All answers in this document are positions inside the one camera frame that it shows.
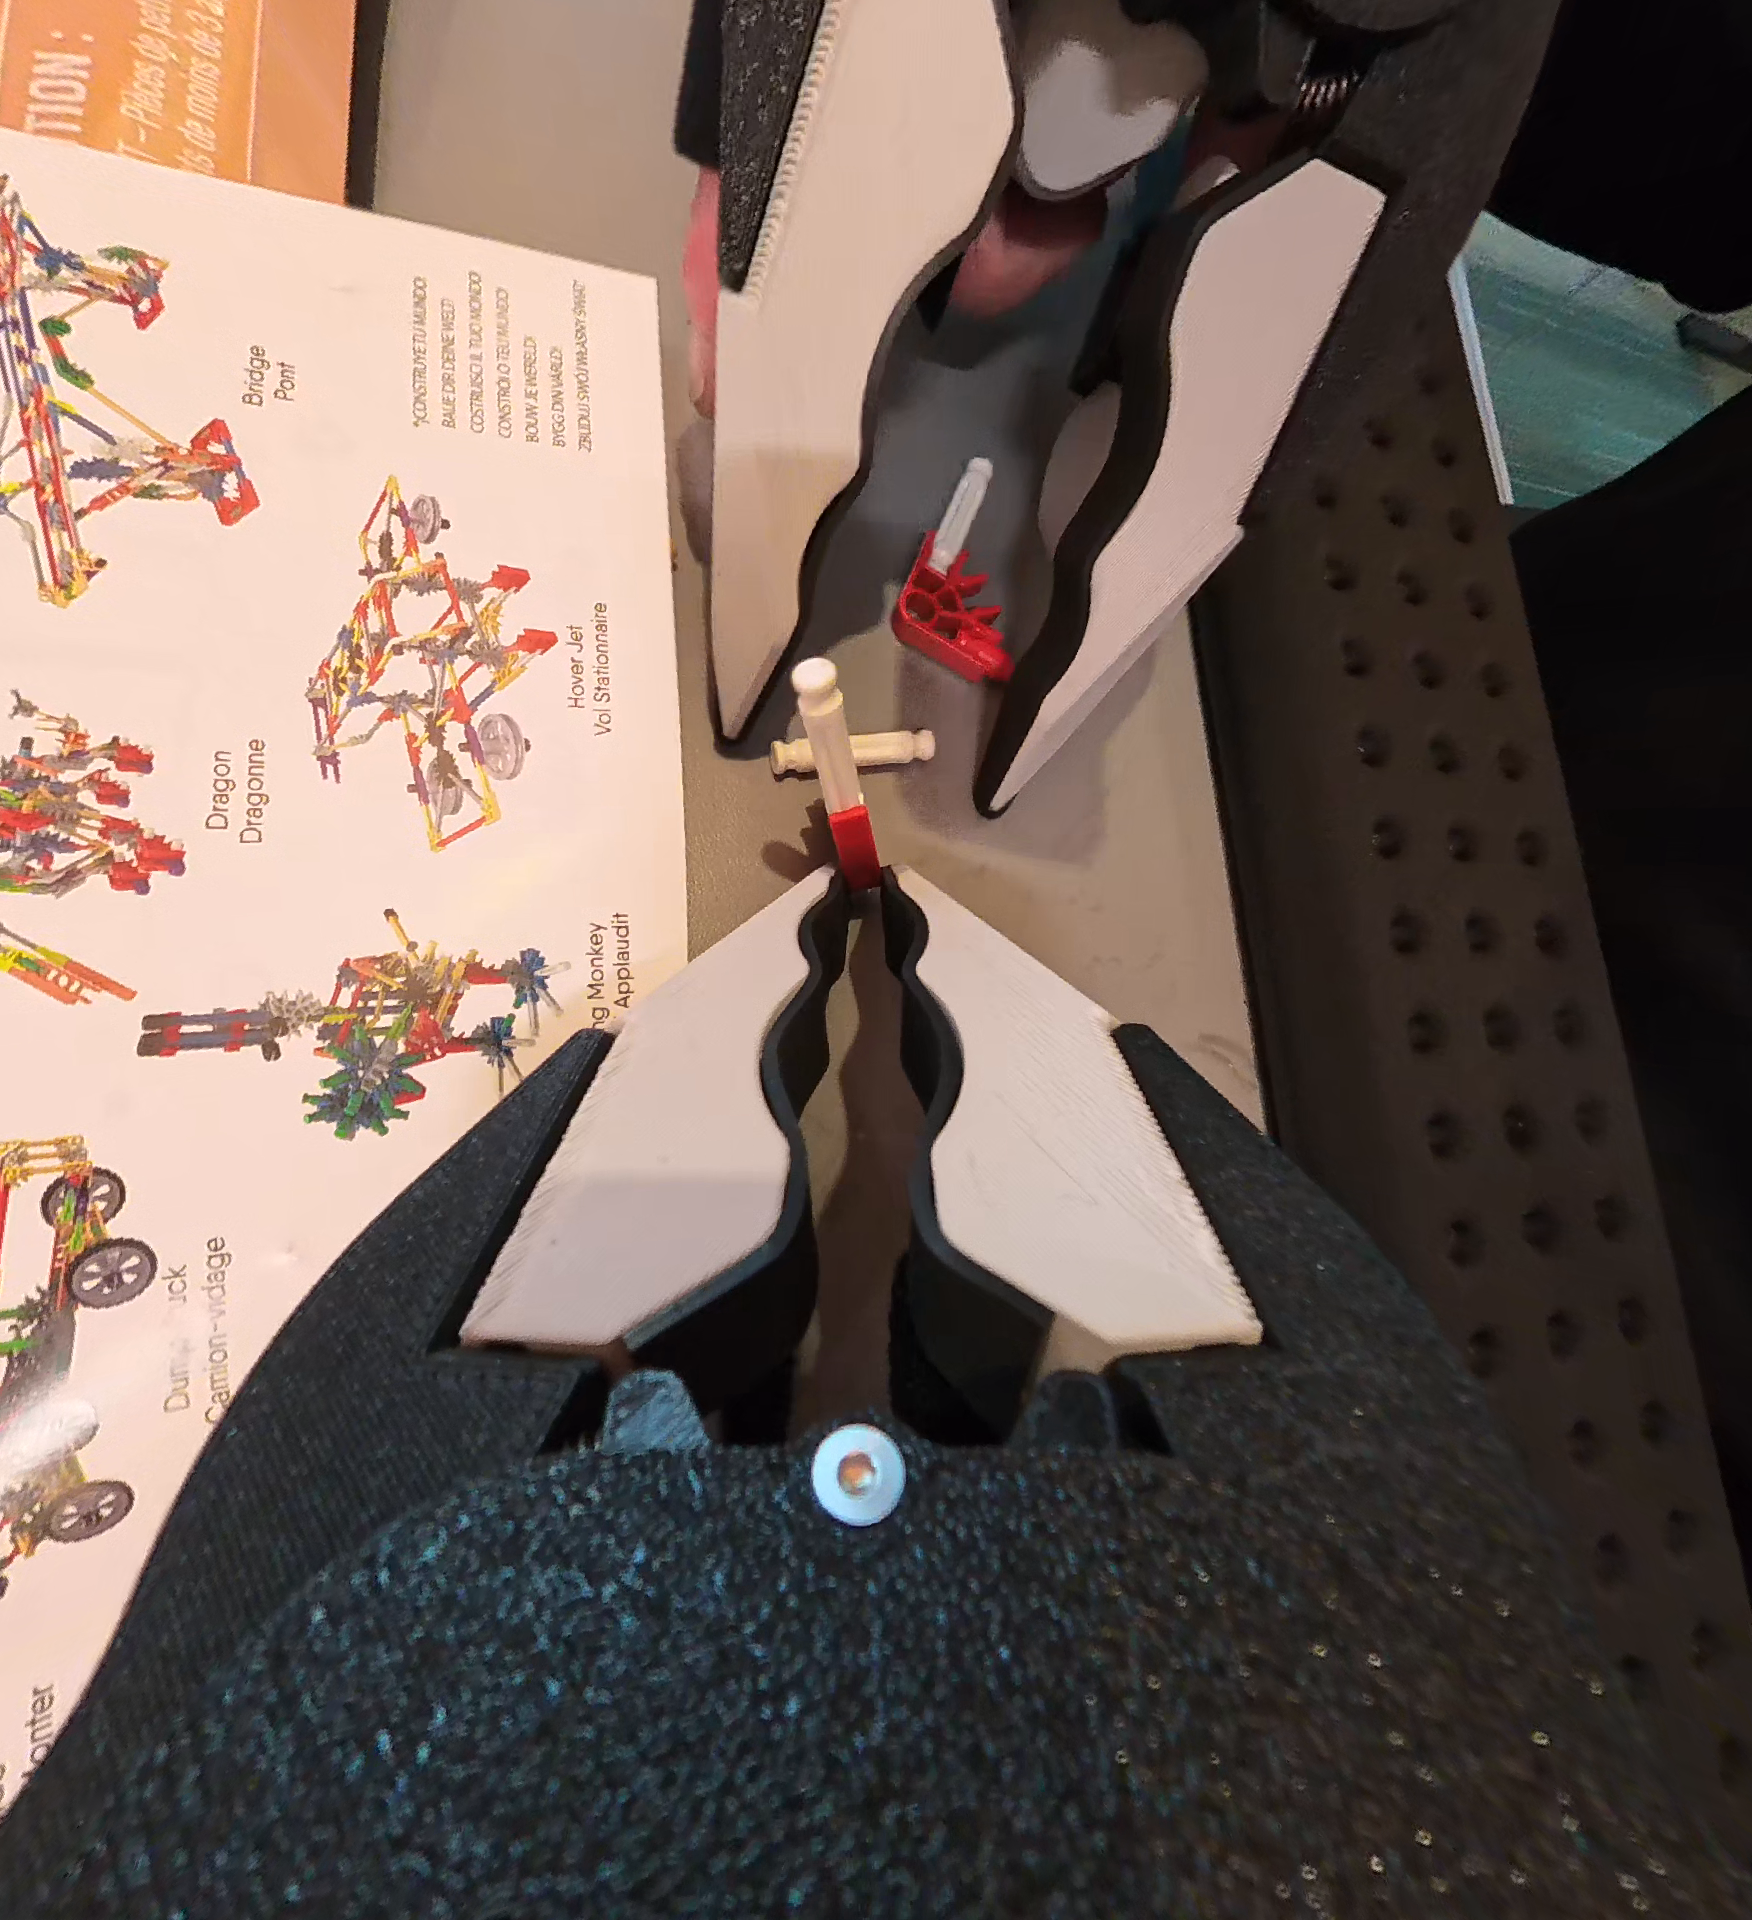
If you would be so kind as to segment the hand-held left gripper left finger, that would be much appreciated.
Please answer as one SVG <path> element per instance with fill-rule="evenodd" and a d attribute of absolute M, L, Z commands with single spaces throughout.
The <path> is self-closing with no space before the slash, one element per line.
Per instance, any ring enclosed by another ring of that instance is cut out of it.
<path fill-rule="evenodd" d="M 768 1241 L 791 1147 L 761 1091 L 811 978 L 806 876 L 627 1015 L 462 1327 L 463 1345 L 635 1345 Z"/>

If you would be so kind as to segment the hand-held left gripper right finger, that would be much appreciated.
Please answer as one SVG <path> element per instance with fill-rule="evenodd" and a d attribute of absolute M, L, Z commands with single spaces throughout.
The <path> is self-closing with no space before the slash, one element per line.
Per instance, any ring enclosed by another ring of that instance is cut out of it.
<path fill-rule="evenodd" d="M 1258 1343 L 1115 1016 L 912 870 L 883 877 L 883 925 L 937 1257 L 1091 1345 Z"/>

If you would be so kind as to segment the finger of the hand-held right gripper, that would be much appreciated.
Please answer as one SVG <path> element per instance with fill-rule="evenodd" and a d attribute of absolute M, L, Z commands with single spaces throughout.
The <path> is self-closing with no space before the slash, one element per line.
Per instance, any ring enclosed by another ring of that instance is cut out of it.
<path fill-rule="evenodd" d="M 1384 206 L 1382 187 L 1296 156 L 1153 227 L 1118 332 L 1113 440 L 1001 696 L 981 815 L 1019 795 L 1237 544 Z"/>
<path fill-rule="evenodd" d="M 901 316 L 984 225 L 1017 111 L 1003 5 L 722 6 L 708 633 L 727 740 L 862 484 Z"/>

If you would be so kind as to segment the white toy rod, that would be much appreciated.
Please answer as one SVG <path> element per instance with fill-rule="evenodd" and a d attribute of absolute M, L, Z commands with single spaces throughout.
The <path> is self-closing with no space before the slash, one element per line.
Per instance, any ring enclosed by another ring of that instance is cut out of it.
<path fill-rule="evenodd" d="M 826 657 L 795 662 L 791 692 L 828 817 L 862 809 L 855 737 L 846 727 L 835 662 Z"/>
<path fill-rule="evenodd" d="M 935 735 L 928 731 L 852 733 L 848 749 L 859 770 L 887 770 L 935 757 Z M 819 779 L 815 747 L 806 737 L 774 740 L 768 753 L 776 781 Z"/>
<path fill-rule="evenodd" d="M 961 469 L 960 481 L 928 536 L 924 565 L 934 573 L 947 577 L 960 563 L 960 556 L 968 552 L 968 536 L 991 477 L 993 463 L 984 456 L 972 457 Z"/>

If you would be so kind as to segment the person's right hand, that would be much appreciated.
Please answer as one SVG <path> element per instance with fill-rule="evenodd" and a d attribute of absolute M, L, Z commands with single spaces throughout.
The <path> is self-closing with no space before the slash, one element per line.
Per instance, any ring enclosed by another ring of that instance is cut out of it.
<path fill-rule="evenodd" d="M 1107 203 L 1103 187 L 1071 199 L 1035 199 L 1010 181 L 964 252 L 945 309 L 991 319 L 1031 300 L 1101 236 Z M 711 167 L 698 172 L 689 203 L 682 294 L 689 324 L 689 403 L 709 419 L 718 403 L 719 319 L 719 173 Z"/>

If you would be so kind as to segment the black dotted mat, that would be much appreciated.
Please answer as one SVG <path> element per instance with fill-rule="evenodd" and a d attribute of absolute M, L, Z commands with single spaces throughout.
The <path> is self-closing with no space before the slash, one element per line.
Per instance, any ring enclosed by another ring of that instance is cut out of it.
<path fill-rule="evenodd" d="M 1417 1286 L 1752 1894 L 1752 1609 L 1446 281 L 1195 608 L 1265 1109 Z"/>

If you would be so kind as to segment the white printed instruction booklet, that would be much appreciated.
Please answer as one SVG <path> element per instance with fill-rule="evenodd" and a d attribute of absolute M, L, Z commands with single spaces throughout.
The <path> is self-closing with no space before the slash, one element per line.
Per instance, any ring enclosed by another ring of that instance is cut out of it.
<path fill-rule="evenodd" d="M 239 1386 L 685 953 L 643 276 L 0 129 L 0 1824 Z"/>

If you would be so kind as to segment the orange printed toy box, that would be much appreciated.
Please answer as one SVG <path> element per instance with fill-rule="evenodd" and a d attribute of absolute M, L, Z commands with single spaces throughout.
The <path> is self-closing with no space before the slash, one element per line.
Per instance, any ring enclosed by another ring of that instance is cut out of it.
<path fill-rule="evenodd" d="M 0 127 L 338 203 L 354 1 L 0 1 Z"/>

